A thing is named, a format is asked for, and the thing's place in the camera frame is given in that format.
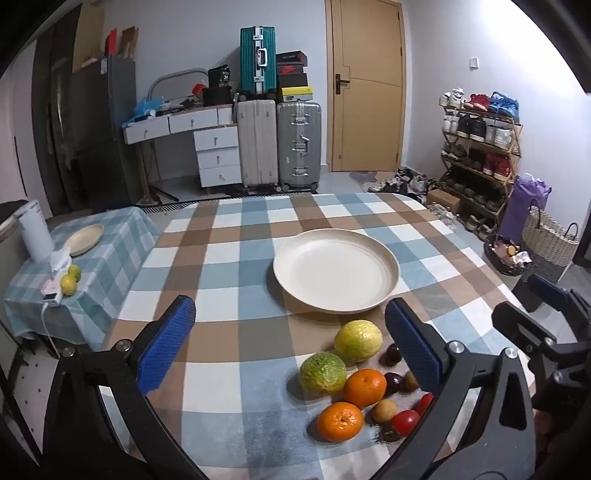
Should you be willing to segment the dark plum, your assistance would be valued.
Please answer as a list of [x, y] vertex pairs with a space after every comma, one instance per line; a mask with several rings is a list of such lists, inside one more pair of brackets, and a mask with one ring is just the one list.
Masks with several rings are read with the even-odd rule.
[[405, 378], [397, 373], [388, 372], [385, 374], [386, 379], [386, 393], [385, 397], [404, 392], [406, 389]]
[[386, 367], [394, 367], [403, 360], [401, 350], [396, 343], [392, 343], [381, 357], [381, 364]]

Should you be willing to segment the brown kiwi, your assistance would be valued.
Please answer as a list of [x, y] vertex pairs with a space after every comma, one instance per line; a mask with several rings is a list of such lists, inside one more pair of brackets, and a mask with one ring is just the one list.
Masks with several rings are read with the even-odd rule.
[[403, 377], [402, 391], [405, 393], [414, 392], [419, 389], [419, 384], [414, 374], [408, 370]]
[[377, 424], [387, 424], [399, 413], [397, 404], [390, 399], [383, 399], [373, 407], [372, 419]]

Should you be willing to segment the red tomato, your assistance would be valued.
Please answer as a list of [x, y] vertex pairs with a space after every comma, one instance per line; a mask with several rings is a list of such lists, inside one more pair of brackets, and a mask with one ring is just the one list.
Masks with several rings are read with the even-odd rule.
[[422, 395], [421, 399], [414, 405], [414, 410], [420, 416], [423, 416], [429, 408], [432, 401], [434, 400], [434, 398], [435, 396], [433, 393], [425, 393], [424, 395]]
[[421, 416], [417, 411], [412, 409], [404, 410], [391, 419], [391, 427], [400, 437], [408, 437], [420, 419]]

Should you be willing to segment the yellow-green guava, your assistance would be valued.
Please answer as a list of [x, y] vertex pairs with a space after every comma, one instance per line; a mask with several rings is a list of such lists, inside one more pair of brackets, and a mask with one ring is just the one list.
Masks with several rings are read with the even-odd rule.
[[346, 323], [334, 339], [335, 352], [354, 363], [372, 358], [381, 350], [382, 344], [382, 331], [368, 320], [353, 320]]

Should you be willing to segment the orange mandarin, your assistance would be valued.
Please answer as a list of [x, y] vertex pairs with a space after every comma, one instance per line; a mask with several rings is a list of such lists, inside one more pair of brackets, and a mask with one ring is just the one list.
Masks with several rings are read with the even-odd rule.
[[317, 418], [318, 434], [325, 441], [344, 442], [354, 438], [363, 428], [363, 412], [349, 402], [336, 402]]
[[374, 369], [356, 371], [346, 380], [342, 398], [360, 409], [372, 406], [384, 398], [387, 389], [385, 376]]

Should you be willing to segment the green bumpy citrus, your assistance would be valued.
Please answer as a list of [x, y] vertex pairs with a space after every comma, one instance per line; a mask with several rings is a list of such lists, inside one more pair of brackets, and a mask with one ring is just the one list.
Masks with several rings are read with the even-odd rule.
[[335, 395], [346, 384], [346, 364], [334, 353], [315, 353], [301, 364], [298, 381], [311, 396]]

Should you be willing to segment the yellow-green lemon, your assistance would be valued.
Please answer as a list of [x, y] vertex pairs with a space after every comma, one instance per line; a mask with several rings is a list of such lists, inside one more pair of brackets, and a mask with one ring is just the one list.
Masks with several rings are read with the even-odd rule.
[[81, 269], [78, 265], [71, 264], [68, 268], [68, 274], [72, 276], [76, 282], [81, 280]]
[[60, 287], [64, 296], [72, 296], [77, 290], [76, 277], [71, 274], [65, 274], [60, 279]]

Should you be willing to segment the yellow-green lemon back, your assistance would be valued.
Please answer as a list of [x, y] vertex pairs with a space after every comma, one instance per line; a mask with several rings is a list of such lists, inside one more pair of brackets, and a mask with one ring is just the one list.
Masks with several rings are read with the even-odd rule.
[[72, 276], [76, 282], [81, 280], [81, 269], [78, 265], [71, 264], [68, 268], [68, 274]]

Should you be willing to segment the wooden shoe rack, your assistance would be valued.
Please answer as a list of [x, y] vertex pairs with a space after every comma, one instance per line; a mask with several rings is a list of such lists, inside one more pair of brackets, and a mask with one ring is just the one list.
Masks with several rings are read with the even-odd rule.
[[462, 221], [482, 219], [487, 230], [501, 226], [522, 158], [523, 125], [514, 118], [480, 109], [444, 106], [439, 185], [460, 200]]

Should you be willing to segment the white drawer desk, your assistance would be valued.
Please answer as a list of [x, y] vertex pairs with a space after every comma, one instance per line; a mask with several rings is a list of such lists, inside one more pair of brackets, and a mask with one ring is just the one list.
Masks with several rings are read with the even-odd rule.
[[128, 145], [148, 156], [151, 180], [192, 177], [204, 188], [242, 183], [238, 126], [231, 105], [184, 110], [123, 127]]

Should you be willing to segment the beige suitcase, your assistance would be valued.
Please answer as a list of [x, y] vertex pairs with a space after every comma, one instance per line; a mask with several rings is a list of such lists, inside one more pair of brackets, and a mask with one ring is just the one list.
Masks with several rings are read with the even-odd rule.
[[279, 183], [276, 102], [239, 102], [236, 118], [243, 185], [248, 188], [276, 186]]

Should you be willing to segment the silver suitcase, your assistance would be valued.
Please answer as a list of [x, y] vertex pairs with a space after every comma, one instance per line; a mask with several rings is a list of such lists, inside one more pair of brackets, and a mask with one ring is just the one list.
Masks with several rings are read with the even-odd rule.
[[317, 191], [322, 161], [321, 106], [304, 101], [280, 103], [276, 122], [283, 191]]

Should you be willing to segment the stack of shoe boxes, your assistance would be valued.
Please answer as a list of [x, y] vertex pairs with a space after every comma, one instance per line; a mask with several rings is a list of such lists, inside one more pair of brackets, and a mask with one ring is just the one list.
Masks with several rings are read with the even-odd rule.
[[308, 102], [314, 89], [308, 85], [308, 56], [303, 51], [276, 54], [277, 89], [281, 102]]

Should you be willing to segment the teal suitcase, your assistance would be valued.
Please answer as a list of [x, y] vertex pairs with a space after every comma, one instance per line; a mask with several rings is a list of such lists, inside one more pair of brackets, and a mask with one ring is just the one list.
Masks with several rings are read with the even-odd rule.
[[242, 28], [239, 54], [240, 93], [248, 98], [276, 99], [276, 30], [270, 26]]

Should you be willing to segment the black tall cabinet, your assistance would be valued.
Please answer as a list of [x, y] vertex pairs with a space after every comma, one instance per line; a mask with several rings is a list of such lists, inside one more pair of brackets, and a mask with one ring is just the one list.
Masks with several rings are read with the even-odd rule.
[[71, 153], [69, 86], [82, 7], [74, 7], [37, 40], [32, 69], [32, 128], [39, 172], [54, 215], [78, 206], [66, 165]]

